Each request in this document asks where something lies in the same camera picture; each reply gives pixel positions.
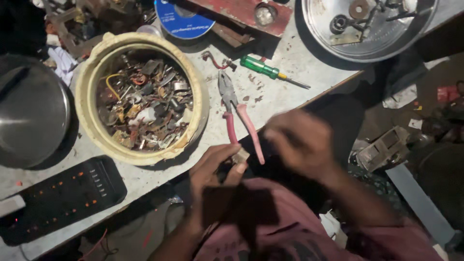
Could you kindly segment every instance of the green screwdriver handle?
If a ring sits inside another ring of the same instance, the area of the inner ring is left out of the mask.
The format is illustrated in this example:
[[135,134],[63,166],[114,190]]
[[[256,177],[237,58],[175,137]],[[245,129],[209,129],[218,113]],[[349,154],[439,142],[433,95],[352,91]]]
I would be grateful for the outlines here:
[[279,76],[279,69],[267,66],[262,61],[256,60],[248,55],[240,58],[240,65],[255,72],[265,74],[273,80]]

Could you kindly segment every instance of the yellow wire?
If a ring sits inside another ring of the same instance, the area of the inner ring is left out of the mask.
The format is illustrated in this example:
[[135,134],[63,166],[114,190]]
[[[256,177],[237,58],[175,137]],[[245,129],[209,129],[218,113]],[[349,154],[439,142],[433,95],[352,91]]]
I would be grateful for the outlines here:
[[119,97],[119,95],[116,93],[115,89],[113,89],[113,87],[111,87],[110,82],[109,82],[109,79],[110,79],[111,77],[114,77],[114,76],[120,76],[120,74],[119,74],[119,73],[116,73],[116,74],[111,74],[110,76],[108,76],[108,77],[106,78],[106,85],[107,85],[108,88],[116,95],[116,98],[117,98],[118,100],[121,100],[121,97]]

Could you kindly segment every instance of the person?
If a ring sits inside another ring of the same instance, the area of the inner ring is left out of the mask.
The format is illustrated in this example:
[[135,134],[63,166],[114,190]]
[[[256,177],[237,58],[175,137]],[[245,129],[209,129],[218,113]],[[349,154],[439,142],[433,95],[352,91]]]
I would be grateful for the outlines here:
[[[234,165],[220,184],[218,168],[241,147],[224,144],[210,147],[190,169],[190,212],[148,260],[442,260],[417,224],[335,162],[326,122],[292,110],[272,117],[264,136],[287,168],[329,193],[349,220],[352,249],[339,247],[305,202],[284,186],[264,178],[242,180],[246,163]],[[246,195],[238,196],[240,191]]]

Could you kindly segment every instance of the workbench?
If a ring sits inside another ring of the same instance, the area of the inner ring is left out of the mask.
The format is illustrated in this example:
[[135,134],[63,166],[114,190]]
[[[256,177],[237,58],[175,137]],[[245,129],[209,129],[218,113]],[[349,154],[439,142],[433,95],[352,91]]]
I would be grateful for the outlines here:
[[[294,0],[290,0],[288,5],[294,7]],[[463,1],[441,1],[428,30],[437,27],[463,10]],[[230,68],[226,69],[226,73],[234,84],[239,102],[247,105],[248,115],[257,129],[263,127],[272,115],[291,110],[322,95],[368,66],[368,64],[347,62],[329,54],[312,39],[306,25],[304,23],[297,25],[295,20],[302,21],[295,16],[291,18],[272,59],[267,60],[266,64],[280,68],[289,77],[309,84],[311,89],[306,90],[284,81],[272,80],[241,66],[238,66],[235,72],[232,72]],[[217,84],[218,70],[210,60],[204,61],[200,54],[203,51],[210,51],[218,61],[222,61],[226,56],[213,45],[204,49],[201,44],[198,44],[190,46],[189,50],[182,50],[203,74],[209,89],[209,118],[200,140],[177,158],[159,162],[147,168],[115,160],[128,191],[124,201],[35,241],[23,244],[24,253],[30,260],[121,211],[142,195],[187,171],[200,159],[208,147],[229,143],[226,121],[222,118],[225,107],[221,106],[220,102]],[[75,91],[75,78],[70,86],[72,92]],[[235,131],[238,139],[248,135],[245,126],[240,121],[235,121]],[[79,128],[78,138],[70,153],[60,163],[49,169],[30,171],[0,167],[0,198],[8,197],[91,157],[102,154],[103,152],[90,141],[84,130]],[[22,186],[17,186],[17,181],[21,181]],[[0,259],[24,260],[19,247],[8,247],[3,242],[0,242]]]

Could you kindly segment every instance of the hand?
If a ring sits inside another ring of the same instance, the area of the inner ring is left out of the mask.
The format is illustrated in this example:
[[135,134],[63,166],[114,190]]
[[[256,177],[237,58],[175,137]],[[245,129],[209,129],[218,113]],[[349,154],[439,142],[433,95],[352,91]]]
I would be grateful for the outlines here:
[[[216,172],[221,163],[241,148],[240,144],[224,144],[209,147],[201,159],[190,169],[190,184],[193,197],[192,212],[195,218],[201,222],[203,191],[205,187],[219,187],[220,183]],[[248,165],[246,163],[236,164],[227,174],[223,185],[236,186],[240,183]]]
[[322,183],[338,167],[330,126],[300,109],[273,116],[264,136],[276,147],[283,163],[302,176]]

